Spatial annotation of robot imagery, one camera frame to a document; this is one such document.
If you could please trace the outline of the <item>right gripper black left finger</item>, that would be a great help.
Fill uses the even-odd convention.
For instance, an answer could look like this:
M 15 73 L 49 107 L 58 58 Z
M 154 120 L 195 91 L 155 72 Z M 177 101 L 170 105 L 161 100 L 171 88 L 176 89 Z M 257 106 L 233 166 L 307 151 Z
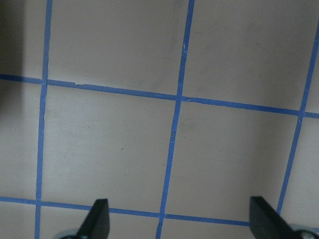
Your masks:
M 76 239 L 107 239 L 110 233 L 108 199 L 97 199 L 75 235 Z

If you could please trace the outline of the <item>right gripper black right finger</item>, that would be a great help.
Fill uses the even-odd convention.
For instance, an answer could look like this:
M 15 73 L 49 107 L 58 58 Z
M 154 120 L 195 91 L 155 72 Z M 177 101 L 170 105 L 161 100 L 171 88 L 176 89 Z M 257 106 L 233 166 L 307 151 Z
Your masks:
M 256 239 L 298 239 L 293 230 L 261 196 L 250 197 L 249 228 Z

